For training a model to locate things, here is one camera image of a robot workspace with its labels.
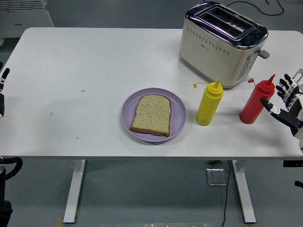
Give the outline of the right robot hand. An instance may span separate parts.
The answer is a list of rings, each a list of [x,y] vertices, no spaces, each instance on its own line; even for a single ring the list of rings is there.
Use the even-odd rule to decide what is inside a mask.
[[[303,149],[303,88],[288,74],[279,80],[276,86],[277,94],[281,97],[286,110],[273,105],[262,98],[264,108],[276,120],[290,128],[292,135],[299,140],[299,148]]]

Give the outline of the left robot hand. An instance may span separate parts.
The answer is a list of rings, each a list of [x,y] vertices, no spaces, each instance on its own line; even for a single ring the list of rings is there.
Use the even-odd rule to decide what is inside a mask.
[[[5,113],[5,96],[3,95],[2,91],[4,89],[4,83],[9,75],[9,72],[10,69],[6,68],[0,77],[0,118],[2,118]]]

